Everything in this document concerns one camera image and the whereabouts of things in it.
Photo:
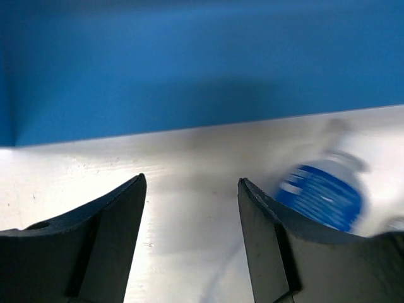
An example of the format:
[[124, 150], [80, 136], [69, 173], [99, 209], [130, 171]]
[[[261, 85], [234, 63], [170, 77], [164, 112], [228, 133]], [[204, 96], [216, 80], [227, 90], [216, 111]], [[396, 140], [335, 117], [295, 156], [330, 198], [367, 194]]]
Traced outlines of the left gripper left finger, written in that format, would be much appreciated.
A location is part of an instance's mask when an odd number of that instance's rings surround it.
[[29, 226], [1, 232], [2, 302], [122, 302], [146, 178]]

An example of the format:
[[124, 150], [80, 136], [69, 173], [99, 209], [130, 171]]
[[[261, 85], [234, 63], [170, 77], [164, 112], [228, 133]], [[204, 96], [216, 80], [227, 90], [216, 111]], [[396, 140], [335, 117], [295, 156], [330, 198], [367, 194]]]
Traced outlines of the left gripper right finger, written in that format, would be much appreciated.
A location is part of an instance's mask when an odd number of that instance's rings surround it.
[[402, 302], [403, 233], [366, 238], [316, 223], [249, 179], [238, 205], [255, 302]]

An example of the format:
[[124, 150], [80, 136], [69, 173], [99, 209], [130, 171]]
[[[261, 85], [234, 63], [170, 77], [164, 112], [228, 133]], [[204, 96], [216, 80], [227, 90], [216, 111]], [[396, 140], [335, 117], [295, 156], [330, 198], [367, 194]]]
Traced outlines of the water bottle blue label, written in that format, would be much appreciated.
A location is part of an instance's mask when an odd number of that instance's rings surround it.
[[403, 140], [334, 119], [292, 157], [274, 200], [347, 234], [403, 231]]

